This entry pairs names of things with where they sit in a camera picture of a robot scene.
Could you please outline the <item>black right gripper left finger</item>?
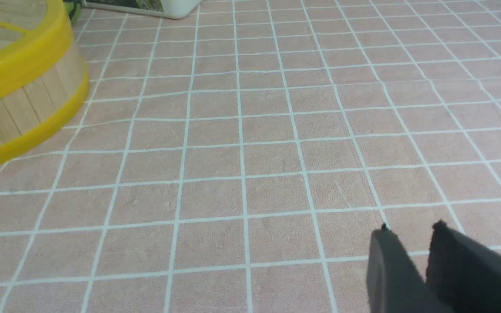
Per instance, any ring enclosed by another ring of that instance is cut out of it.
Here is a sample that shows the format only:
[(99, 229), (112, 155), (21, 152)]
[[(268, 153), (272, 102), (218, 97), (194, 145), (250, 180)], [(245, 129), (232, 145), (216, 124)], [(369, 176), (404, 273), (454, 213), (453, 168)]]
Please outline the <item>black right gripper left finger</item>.
[(371, 233), (366, 275), (371, 313), (449, 313), (425, 285), (398, 236), (386, 224)]

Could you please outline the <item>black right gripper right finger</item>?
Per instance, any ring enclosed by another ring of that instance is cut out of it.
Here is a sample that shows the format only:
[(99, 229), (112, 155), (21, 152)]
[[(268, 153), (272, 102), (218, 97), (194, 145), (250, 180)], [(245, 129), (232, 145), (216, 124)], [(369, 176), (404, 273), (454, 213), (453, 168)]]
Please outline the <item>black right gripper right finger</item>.
[(440, 220), (433, 225), (426, 285), (455, 313), (501, 313), (501, 254)]

